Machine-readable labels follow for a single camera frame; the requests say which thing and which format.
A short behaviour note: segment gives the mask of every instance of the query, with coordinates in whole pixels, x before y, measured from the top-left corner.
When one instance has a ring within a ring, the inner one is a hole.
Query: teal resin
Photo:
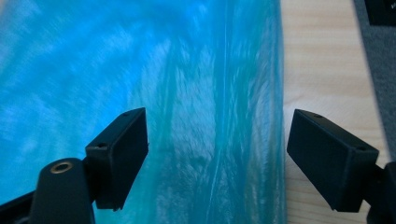
[[[148,156],[123,210],[95,209],[97,223],[286,222],[278,0],[9,0],[0,13],[0,203],[145,107]]]

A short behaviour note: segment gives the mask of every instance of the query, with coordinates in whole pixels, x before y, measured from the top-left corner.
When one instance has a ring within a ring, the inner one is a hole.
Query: light wood board
[[[351,0],[281,0],[285,44],[285,141],[295,108],[318,113],[380,149],[389,161],[375,94]],[[358,214],[337,213],[286,156],[289,223],[365,223]]]

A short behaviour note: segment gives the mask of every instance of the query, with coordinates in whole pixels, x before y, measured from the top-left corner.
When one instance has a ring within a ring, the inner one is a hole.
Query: dark gray fabric
[[[364,0],[354,2],[390,156],[396,161],[396,27],[370,26]]]

